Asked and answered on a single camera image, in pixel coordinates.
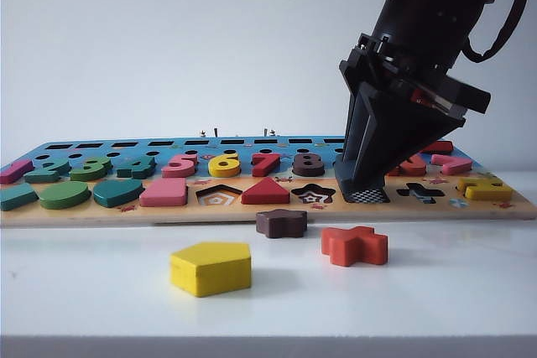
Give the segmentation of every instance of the blue puzzle board top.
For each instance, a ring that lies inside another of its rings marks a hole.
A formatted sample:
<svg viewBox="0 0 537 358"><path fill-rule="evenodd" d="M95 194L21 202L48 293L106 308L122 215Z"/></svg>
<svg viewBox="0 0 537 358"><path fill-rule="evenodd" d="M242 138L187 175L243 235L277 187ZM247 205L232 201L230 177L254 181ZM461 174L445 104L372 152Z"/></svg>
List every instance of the blue puzzle board top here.
<svg viewBox="0 0 537 358"><path fill-rule="evenodd" d="M26 153L20 159L31 159L36 168L57 158L68 158L73 169L81 168L89 158L109 157L112 161L110 175L116 175L116 168L135 161L143 156L154 157L155 173L160 174L164 167L177 154L197 153L196 177L209 177L208 163L211 158L225 153L238 153L241 162L241 175L251 175L252 155L255 153L279 153L280 166L273 171L288 171L297 153L315 153L321 156L330 168L336 156L343 151L342 136L269 136L269 137L175 137L143 138L124 140L92 140L43 144ZM462 151L454 149L452 156L470 158ZM430 155L420 155L430 163ZM480 165L474 161L474 167Z"/></svg>

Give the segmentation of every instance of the pink number block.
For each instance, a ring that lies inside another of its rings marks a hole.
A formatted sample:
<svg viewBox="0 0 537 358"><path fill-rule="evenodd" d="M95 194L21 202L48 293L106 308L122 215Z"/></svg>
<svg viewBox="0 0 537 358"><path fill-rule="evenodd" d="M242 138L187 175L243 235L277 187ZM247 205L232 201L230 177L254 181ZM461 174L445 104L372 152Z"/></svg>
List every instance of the pink number block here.
<svg viewBox="0 0 537 358"><path fill-rule="evenodd" d="M0 184L12 184L21 179L24 174L33 170L34 165L31 159L15 161L0 172Z"/></svg>
<svg viewBox="0 0 537 358"><path fill-rule="evenodd" d="M140 195L143 207L185 205L187 196L185 178L159 178Z"/></svg>
<svg viewBox="0 0 537 358"><path fill-rule="evenodd" d="M163 178L186 178L196 171L198 154L178 154L162 168Z"/></svg>
<svg viewBox="0 0 537 358"><path fill-rule="evenodd" d="M472 161L469 158L433 154L430 158L430 163L441 165L441 172L444 175L457 175L472 170Z"/></svg>

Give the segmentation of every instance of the yellow pentagon block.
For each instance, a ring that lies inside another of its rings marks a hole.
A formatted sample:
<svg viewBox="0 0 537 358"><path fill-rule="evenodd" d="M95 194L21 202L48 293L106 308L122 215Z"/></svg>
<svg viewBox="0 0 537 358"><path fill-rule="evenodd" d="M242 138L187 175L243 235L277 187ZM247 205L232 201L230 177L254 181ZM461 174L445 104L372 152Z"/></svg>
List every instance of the yellow pentagon block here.
<svg viewBox="0 0 537 358"><path fill-rule="evenodd" d="M513 189L498 178L460 178L457 188L470 200L509 201Z"/></svg>
<svg viewBox="0 0 537 358"><path fill-rule="evenodd" d="M172 253L170 281L196 297L252 286L247 243L202 242Z"/></svg>

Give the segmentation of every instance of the star-shaped slot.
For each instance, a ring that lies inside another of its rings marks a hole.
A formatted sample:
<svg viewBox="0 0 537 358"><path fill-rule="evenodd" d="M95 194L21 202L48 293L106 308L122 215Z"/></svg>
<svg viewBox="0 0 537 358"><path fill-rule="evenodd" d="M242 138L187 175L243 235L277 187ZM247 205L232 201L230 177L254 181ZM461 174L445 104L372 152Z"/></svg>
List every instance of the star-shaped slot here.
<svg viewBox="0 0 537 358"><path fill-rule="evenodd" d="M323 188L318 184L307 184L303 188L291 190L293 195L297 195L302 203L332 203L332 196L336 193L334 189Z"/></svg>
<svg viewBox="0 0 537 358"><path fill-rule="evenodd" d="M256 214L256 231L267 238L301 238L308 229L307 212L276 209Z"/></svg>
<svg viewBox="0 0 537 358"><path fill-rule="evenodd" d="M330 263L348 267L356 262L382 265L388 262L388 237L375 234L370 226L350 230L324 228L321 252L330 256Z"/></svg>

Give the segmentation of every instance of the pink rectangle block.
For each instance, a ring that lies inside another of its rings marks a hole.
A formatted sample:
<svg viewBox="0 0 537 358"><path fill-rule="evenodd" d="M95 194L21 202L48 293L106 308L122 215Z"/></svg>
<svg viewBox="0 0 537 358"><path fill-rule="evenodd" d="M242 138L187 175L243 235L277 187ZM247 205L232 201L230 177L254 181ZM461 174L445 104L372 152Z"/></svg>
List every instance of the pink rectangle block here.
<svg viewBox="0 0 537 358"><path fill-rule="evenodd" d="M31 159L15 161L0 172L0 184L12 184L21 179L27 172L33 171L34 165Z"/></svg>
<svg viewBox="0 0 537 358"><path fill-rule="evenodd" d="M185 178L159 178L140 195L143 207L185 205L187 196Z"/></svg>

